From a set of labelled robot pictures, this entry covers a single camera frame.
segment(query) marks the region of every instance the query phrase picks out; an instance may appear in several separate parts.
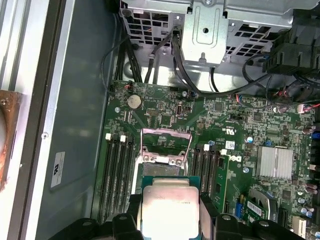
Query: black cable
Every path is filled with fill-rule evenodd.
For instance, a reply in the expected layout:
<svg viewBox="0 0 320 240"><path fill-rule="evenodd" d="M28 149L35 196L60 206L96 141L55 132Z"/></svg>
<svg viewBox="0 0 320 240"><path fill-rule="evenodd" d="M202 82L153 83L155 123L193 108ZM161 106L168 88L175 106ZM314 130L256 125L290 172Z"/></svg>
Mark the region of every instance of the black cable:
<svg viewBox="0 0 320 240"><path fill-rule="evenodd" d="M316 82L316 81L312 81L304 76L300 76L298 74L294 74L293 75L295 77L295 79L297 79L300 83L308 86L308 87L312 87L314 89L320 89L320 82Z"/></svg>
<svg viewBox="0 0 320 240"><path fill-rule="evenodd" d="M144 83L148 84L152 72L152 68L154 67L154 62L155 62L155 57L157 51L162 48L164 45L166 45L167 42L169 42L171 38L171 33L166 36L165 39L163 39L157 46L154 47L153 51L151 52L151 55L153 57L149 58L149 64L148 64L148 71L146 72L145 78L144 78Z"/></svg>
<svg viewBox="0 0 320 240"><path fill-rule="evenodd" d="M101 65L100 65L100 71L101 71L101 81L102 84L106 90L107 93L114 95L116 94L115 92L111 91L108 88L108 84L106 80L105 80L105 61L107 59L107 57L109 56L110 53L112 53L116 48L118 48L123 42L125 42L127 39L129 38L129 35L125 36L120 42L118 42L116 45L114 45L109 51L106 52L106 54L104 54L104 56L102 57L102 61L101 61Z"/></svg>
<svg viewBox="0 0 320 240"><path fill-rule="evenodd" d="M243 77L244 79L248 82L248 83L252 83L254 82L254 80L248 75L247 73L247 65L248 63L253 60L253 59L256 59L256 58L262 58L262 57L269 57L270 55L269 54L264 54L264 53L260 53L260 54L257 54L257 55L254 55L252 57L250 57L243 65L242 67L242 74L243 74ZM266 89L263 85L261 84L257 84L257 86L259 86L260 88L262 89Z"/></svg>
<svg viewBox="0 0 320 240"><path fill-rule="evenodd" d="M217 86L216 86L216 84L215 84L214 74L215 74L215 68L212 67L211 70L210 70L211 84L212 84L212 87L213 87L214 91L215 91L216 93L219 93L219 90L218 90L218 88L217 88Z"/></svg>
<svg viewBox="0 0 320 240"><path fill-rule="evenodd" d="M235 88L232 89L230 91L224 91L224 92L218 92L218 93L204 93L201 92L196 85L192 82L192 80L190 79L190 77L188 76L184 65L182 63L182 58L181 58L181 54L180 54L180 48L179 48L179 40L178 40L178 36L174 35L172 38L172 46L173 46L173 55L175 57L176 63L177 63L177 67L180 70L180 73L183 77L183 79L186 81L186 83L192 88L192 90L197 93L199 96L201 97L206 97L206 98L218 98L218 97L223 97L226 95L233 95L239 92L242 92L244 90L249 89L250 87L262 82L263 80L265 80L266 78L269 78L271 75L270 74L265 74L261 77L259 77L257 80L248 83L247 85L241 86L239 88Z"/></svg>
<svg viewBox="0 0 320 240"><path fill-rule="evenodd" d="M140 72L138 60L136 58L135 52L132 48L132 44L129 39L125 42L125 45L126 45L126 53L129 58L129 63L130 63L133 79L137 83L142 83L141 72Z"/></svg>
<svg viewBox="0 0 320 240"><path fill-rule="evenodd" d="M173 71L174 71L174 75L175 75L176 79L178 79L179 82L182 83L185 88L192 90L190 88L190 86L188 84L186 84L185 81L183 81L183 79L180 77L180 75L177 71L177 62L176 62L175 58L173 58Z"/></svg>

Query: white sticker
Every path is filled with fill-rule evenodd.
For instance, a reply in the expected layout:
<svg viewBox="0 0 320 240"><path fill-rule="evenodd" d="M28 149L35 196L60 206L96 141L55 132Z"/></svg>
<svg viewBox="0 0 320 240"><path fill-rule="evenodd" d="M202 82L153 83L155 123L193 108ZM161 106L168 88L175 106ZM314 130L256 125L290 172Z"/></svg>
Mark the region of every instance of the white sticker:
<svg viewBox="0 0 320 240"><path fill-rule="evenodd" d="M254 211L256 214L258 214L260 217L262 215L262 211L260 208L252 204L251 202L248 201L248 208L250 208L252 211Z"/></svg>
<svg viewBox="0 0 320 240"><path fill-rule="evenodd" d="M225 141L225 148L230 150L235 150L235 142L234 141Z"/></svg>
<svg viewBox="0 0 320 240"><path fill-rule="evenodd" d="M65 161L65 153L66 153L65 151L62 151L62 152L57 152L55 155L52 180L51 180L52 188L61 183L62 170L64 168L64 161Z"/></svg>

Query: aluminum heatsink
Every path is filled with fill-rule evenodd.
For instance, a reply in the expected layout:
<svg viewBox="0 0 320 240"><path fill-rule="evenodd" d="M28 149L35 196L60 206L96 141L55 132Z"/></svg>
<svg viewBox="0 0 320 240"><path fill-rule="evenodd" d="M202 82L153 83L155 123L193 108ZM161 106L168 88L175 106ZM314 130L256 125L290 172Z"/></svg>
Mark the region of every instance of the aluminum heatsink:
<svg viewBox="0 0 320 240"><path fill-rule="evenodd" d="M256 165L257 177L291 179L294 151L260 146Z"/></svg>

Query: electrolytic capacitor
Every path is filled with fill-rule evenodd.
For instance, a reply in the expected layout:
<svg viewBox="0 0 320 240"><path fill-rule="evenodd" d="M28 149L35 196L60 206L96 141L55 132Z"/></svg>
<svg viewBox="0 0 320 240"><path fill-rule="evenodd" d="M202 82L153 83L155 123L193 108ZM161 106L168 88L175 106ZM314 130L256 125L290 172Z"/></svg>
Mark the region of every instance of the electrolytic capacitor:
<svg viewBox="0 0 320 240"><path fill-rule="evenodd" d="M314 190L314 189L311 189L311 188L307 188L306 191L310 194L318 194L318 190Z"/></svg>
<svg viewBox="0 0 320 240"><path fill-rule="evenodd" d="M316 236L310 236L309 240L320 240L320 238L317 238Z"/></svg>
<svg viewBox="0 0 320 240"><path fill-rule="evenodd" d="M314 236L316 236L317 238L320 238L320 231L317 228L312 228L310 230L310 233Z"/></svg>
<svg viewBox="0 0 320 240"><path fill-rule="evenodd" d="M305 215L306 215L308 218L312 218L312 212L310 212L310 211L307 211L307 212L305 213Z"/></svg>
<svg viewBox="0 0 320 240"><path fill-rule="evenodd" d="M303 207L312 213L315 211L315 209L312 206L310 206L309 204L305 204L305 205L303 205Z"/></svg>
<svg viewBox="0 0 320 240"><path fill-rule="evenodd" d="M314 190L317 190L317 189L318 189L318 186L315 185L315 184L312 184L312 183L307 183L305 186L306 186L307 188L314 189Z"/></svg>
<svg viewBox="0 0 320 240"><path fill-rule="evenodd" d="M247 144L252 144L254 142L254 138L252 136L248 136L246 139L244 139L244 141Z"/></svg>
<svg viewBox="0 0 320 240"><path fill-rule="evenodd" d="M298 198L298 203L304 204L305 202L306 202L306 200L304 198L302 198L302 197Z"/></svg>
<svg viewBox="0 0 320 240"><path fill-rule="evenodd" d="M302 207L302 206L297 206L296 207L296 210L299 212L299 213L302 213L302 214L306 214L307 213L307 209L305 207Z"/></svg>

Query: dimm slot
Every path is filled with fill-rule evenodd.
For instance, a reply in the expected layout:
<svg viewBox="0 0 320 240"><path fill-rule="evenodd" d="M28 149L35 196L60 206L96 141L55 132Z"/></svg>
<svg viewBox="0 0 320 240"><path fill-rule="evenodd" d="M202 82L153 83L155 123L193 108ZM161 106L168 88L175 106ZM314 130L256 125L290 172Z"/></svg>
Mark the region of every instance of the dimm slot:
<svg viewBox="0 0 320 240"><path fill-rule="evenodd" d="M123 176L120 175L122 174L122 170L124 168L124 162L125 162L125 156L127 153L127 144L122 144L120 147L120 154L119 154L119 158L117 160L117 165L115 166L115 176L114 176L114 191L113 191L113 203L111 204L113 206L112 211L113 213L117 213L118 211L118 206L119 204L121 204L121 202L119 201L119 197L120 197L120 188L121 188L121 184L122 184L122 179Z"/></svg>
<svg viewBox="0 0 320 240"><path fill-rule="evenodd" d="M107 204L107 186L109 184L109 163L112 156L112 153L115 149L115 146L118 144L118 139L114 139L112 142L109 142L107 145L107 151L105 155L105 165L104 165L104 171L103 171L103 182L101 186L101 197L100 197L100 212L98 215L98 219L100 223L103 223L105 221L106 216L106 204Z"/></svg>
<svg viewBox="0 0 320 240"><path fill-rule="evenodd" d="M125 162L123 165L123 185L122 185L122 198L121 198L121 205L120 205L120 211L119 212L125 212L126 211L126 203L128 198L128 187L129 187L129 181L131 180L130 174L128 174L128 170L130 169L130 165L132 162L134 156L134 138L132 140L128 140L128 147L127 147L127 155L125 158Z"/></svg>
<svg viewBox="0 0 320 240"><path fill-rule="evenodd" d="M107 187L107 211L106 214L112 215L113 214L113 201L114 201L114 193L115 193L115 175L116 175L116 169L119 164L119 153L121 155L121 150L123 149L124 144L123 142L120 143L120 147L114 149L114 155L110 161L110 169L109 169L109 186Z"/></svg>

